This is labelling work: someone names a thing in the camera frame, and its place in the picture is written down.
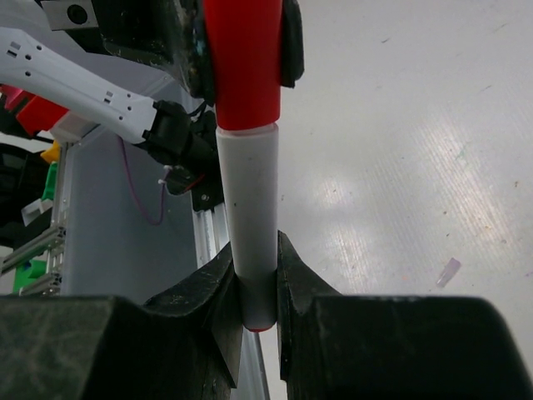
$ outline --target green block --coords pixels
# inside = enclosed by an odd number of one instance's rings
[[[42,193],[41,200],[53,200],[56,193],[56,178],[57,178],[57,162],[50,164],[48,169],[47,181],[44,185],[44,192]]]
[[[47,263],[45,261],[32,260],[25,262],[23,265],[17,267],[15,272],[15,282],[13,284],[13,292],[17,293],[20,288],[24,288],[37,278],[44,275],[47,271]]]

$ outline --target purple cable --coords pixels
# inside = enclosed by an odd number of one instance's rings
[[[135,202],[135,205],[137,206],[137,209],[139,210],[139,212],[142,214],[144,219],[146,219],[150,225],[153,225],[154,227],[161,225],[163,222],[164,208],[165,208],[165,185],[164,184],[161,185],[161,201],[159,203],[159,218],[156,221],[153,221],[148,215],[148,211],[141,204],[141,200],[139,200],[139,197],[137,193],[135,192],[135,188],[133,186],[133,180],[132,180],[132,173],[130,172],[130,166],[127,161],[126,146],[124,145],[124,141],[122,140],[121,137],[119,137],[118,142],[120,143],[120,148],[122,152],[122,161],[124,163],[124,168],[126,170],[127,185],[130,188],[130,193],[132,195],[133,201]]]

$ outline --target purple wire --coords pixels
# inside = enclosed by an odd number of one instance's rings
[[[141,200],[139,199],[137,193],[135,192],[135,188],[133,186],[133,180],[132,180],[132,173],[130,172],[130,166],[129,162],[127,161],[127,154],[126,154],[126,146],[124,145],[124,141],[121,137],[118,138],[118,141],[120,143],[121,153],[122,153],[122,161],[124,163],[124,169],[126,170],[126,177],[127,177],[127,185],[129,186],[130,193],[133,198],[133,202],[137,206],[137,209],[142,214],[144,219],[146,219],[147,223],[150,225],[153,225],[154,227],[159,226],[163,222],[163,216],[164,216],[164,208],[165,208],[165,185],[161,185],[161,200],[159,202],[159,218],[154,221],[150,218],[150,215],[148,215],[148,211],[143,207],[141,204]]]

